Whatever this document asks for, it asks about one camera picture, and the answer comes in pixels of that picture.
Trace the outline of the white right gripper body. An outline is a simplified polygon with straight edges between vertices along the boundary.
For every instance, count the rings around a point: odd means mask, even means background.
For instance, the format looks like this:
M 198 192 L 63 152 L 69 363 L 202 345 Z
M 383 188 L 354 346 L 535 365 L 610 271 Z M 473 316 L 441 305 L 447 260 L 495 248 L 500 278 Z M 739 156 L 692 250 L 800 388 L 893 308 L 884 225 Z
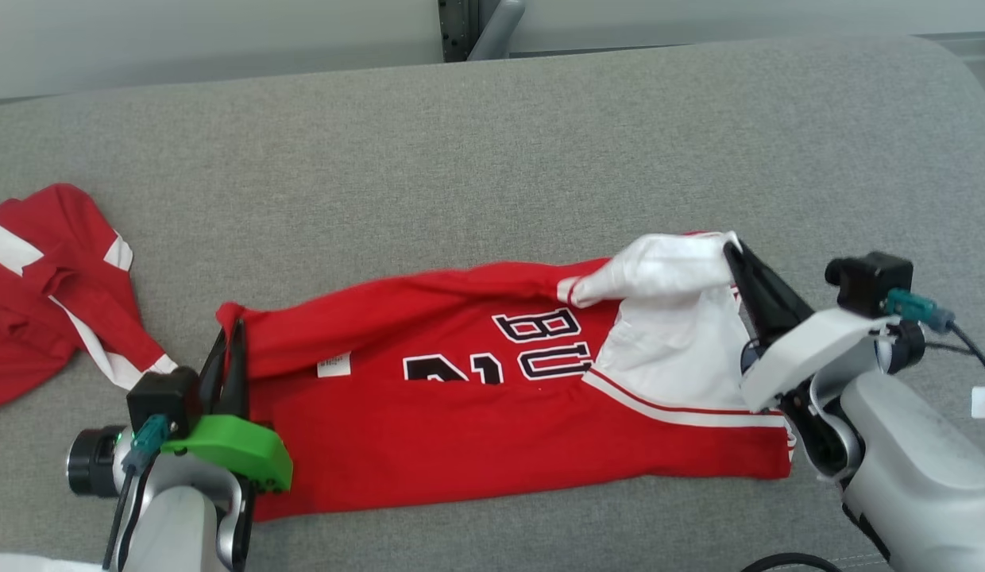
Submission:
M 817 311 L 763 352 L 744 374 L 740 391 L 751 412 L 775 407 L 786 395 L 823 367 L 831 365 L 864 340 L 878 337 L 899 316 L 867 318 L 834 307 Z

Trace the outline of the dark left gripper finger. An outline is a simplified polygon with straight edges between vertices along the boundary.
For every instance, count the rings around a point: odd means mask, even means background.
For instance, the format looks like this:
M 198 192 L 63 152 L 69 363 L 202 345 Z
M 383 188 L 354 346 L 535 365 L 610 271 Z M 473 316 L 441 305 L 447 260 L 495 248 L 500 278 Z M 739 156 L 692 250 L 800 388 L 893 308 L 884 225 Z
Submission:
M 222 358 L 218 414 L 249 419 L 248 337 L 243 319 L 234 323 Z
M 198 396 L 203 414 L 211 414 L 219 400 L 227 345 L 227 336 L 222 329 L 199 373 Z

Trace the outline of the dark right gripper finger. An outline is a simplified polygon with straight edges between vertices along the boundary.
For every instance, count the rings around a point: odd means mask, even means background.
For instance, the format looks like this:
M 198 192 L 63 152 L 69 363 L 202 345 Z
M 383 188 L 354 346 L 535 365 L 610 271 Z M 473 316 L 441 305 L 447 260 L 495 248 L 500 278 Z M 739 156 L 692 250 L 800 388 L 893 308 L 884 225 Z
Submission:
M 757 256 L 746 246 L 724 244 L 724 258 L 731 270 L 733 282 L 740 294 L 740 300 L 751 324 L 751 332 L 762 348 L 771 344 L 771 330 L 768 321 L 767 280 L 763 276 L 763 266 Z
M 758 339 L 779 339 L 813 309 L 747 244 L 725 243 L 725 260 Z

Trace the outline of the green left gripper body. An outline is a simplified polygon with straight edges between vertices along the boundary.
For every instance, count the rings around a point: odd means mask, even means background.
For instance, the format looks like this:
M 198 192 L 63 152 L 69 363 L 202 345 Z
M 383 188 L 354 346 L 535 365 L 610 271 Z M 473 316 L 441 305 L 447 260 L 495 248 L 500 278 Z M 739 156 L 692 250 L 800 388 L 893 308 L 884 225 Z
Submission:
M 163 454 L 181 451 L 248 478 L 268 492 L 292 488 L 293 462 L 282 438 L 271 428 L 231 414 L 199 419 L 187 437 L 172 437 Z

